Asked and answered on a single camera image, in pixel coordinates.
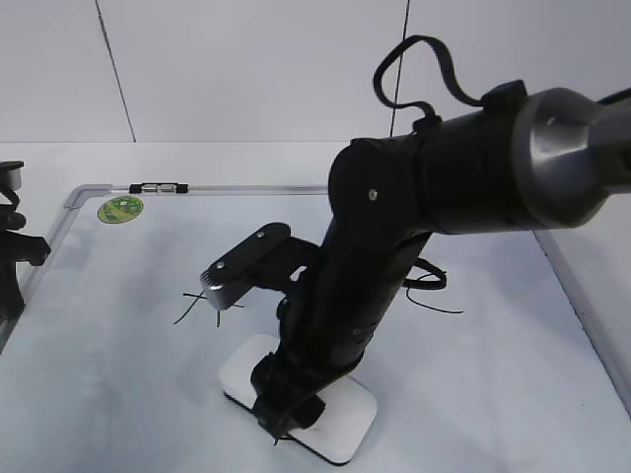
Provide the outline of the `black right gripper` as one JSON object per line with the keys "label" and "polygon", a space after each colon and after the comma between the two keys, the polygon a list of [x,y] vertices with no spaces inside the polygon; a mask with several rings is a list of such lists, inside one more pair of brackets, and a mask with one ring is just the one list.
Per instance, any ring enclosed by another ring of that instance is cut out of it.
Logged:
{"label": "black right gripper", "polygon": [[273,437],[311,427],[325,402],[314,392],[354,370],[428,233],[372,250],[327,236],[281,309],[280,342],[254,366],[251,413]]}

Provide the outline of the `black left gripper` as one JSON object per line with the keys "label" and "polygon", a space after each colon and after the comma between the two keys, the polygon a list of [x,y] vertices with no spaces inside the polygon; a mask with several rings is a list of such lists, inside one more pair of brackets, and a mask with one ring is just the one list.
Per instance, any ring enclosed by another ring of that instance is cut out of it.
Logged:
{"label": "black left gripper", "polygon": [[18,195],[14,191],[2,191],[1,196],[6,199],[1,202],[1,317],[16,319],[24,310],[24,298],[14,263],[42,266],[51,249],[43,236],[20,234],[27,219],[18,211]]}

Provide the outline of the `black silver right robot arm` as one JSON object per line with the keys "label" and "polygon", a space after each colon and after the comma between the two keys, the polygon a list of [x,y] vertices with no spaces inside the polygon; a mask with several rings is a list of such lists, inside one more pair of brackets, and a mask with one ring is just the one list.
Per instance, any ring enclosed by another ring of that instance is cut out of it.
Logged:
{"label": "black silver right robot arm", "polygon": [[353,140],[330,169],[322,243],[281,236],[255,263],[252,282],[285,296],[279,347],[251,375],[258,423],[275,438],[311,426],[395,294],[446,286],[421,255],[432,235],[572,229],[629,189],[628,91],[593,101],[516,81],[463,117]]}

